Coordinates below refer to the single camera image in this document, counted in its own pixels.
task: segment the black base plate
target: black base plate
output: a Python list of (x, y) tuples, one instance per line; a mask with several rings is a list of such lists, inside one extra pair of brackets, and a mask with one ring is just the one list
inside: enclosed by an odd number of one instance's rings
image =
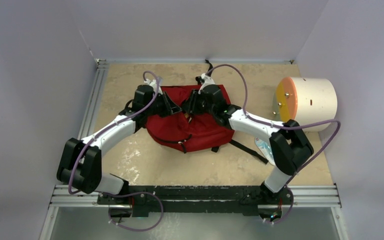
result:
[[(165, 213), (241, 213), (258, 216), (259, 205), (291, 204), (288, 190), (282, 189), (276, 197), (263, 199), (260, 186), (140, 186), (128, 187), (128, 193), (148, 192), (161, 201)], [(129, 205), (134, 202), (132, 217), (147, 217), (149, 213), (161, 212), (158, 201), (151, 195), (116, 198), (107, 195), (98, 197), (99, 205)]]

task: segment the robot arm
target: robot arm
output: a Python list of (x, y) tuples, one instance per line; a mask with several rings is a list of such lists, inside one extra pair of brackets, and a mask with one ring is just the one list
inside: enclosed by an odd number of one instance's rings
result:
[[(188, 113), (209, 113), (220, 126), (249, 134), (266, 142), (272, 155), (269, 154), (265, 157), (273, 158), (276, 166), (260, 187), (266, 198), (276, 196), (298, 168), (314, 153), (314, 149), (303, 130), (284, 130), (275, 127), (299, 126), (294, 120), (284, 123), (249, 112), (245, 113), (239, 106), (227, 104), (220, 87), (215, 84), (211, 77), (204, 73), (201, 75), (201, 79), (204, 81), (201, 88), (193, 92), (187, 101)], [(247, 116), (271, 123), (271, 126), (253, 121)]]
[[(121, 122), (121, 120), (143, 109), (151, 101), (154, 94), (157, 94), (157, 97), (148, 109), (131, 119)], [(181, 108), (165, 92), (162, 92), (161, 88), (156, 88), (155, 80), (146, 80), (144, 85), (139, 85), (131, 103), (131, 107), (127, 106), (101, 130), (80, 140), (71, 138), (65, 143), (56, 174), (59, 181), (69, 182), (78, 156), (85, 145), (93, 139), (81, 156), (82, 159), (74, 171), (72, 186), (86, 194), (105, 192), (117, 195), (123, 192), (124, 187), (127, 187), (129, 182), (112, 174), (102, 172), (102, 157), (118, 142), (145, 127), (148, 116), (159, 115), (160, 117), (166, 117), (181, 111)]]

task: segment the white wall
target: white wall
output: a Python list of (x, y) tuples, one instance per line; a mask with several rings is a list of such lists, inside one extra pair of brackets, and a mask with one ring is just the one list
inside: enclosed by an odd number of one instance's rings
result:
[(61, 0), (0, 0), (0, 239), (38, 239), (95, 71)]
[(96, 58), (295, 59), (328, 0), (67, 0)]
[(384, 0), (329, 0), (297, 63), (336, 89), (326, 155), (351, 239), (384, 239)]

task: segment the white cylinder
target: white cylinder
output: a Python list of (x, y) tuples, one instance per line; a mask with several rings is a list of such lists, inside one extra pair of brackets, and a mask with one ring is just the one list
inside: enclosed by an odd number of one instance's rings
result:
[[(277, 87), (276, 100), (281, 103), (278, 111), (282, 121), (294, 119), (301, 126), (333, 119), (338, 108), (334, 86), (325, 78), (285, 77)], [(304, 131), (318, 132), (328, 125)]]

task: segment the glass panel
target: glass panel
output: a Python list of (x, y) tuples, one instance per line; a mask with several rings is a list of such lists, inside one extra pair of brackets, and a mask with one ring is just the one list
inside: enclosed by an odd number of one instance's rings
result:
[[(147, 228), (159, 216), (159, 213), (150, 213), (149, 217), (126, 218), (123, 224), (132, 228)], [(125, 230), (108, 221), (108, 209), (105, 207), (60, 207), (51, 239), (339, 239), (329, 207), (295, 208), (288, 219), (274, 226), (261, 223), (259, 217), (236, 213), (165, 213), (161, 223), (146, 232)]]

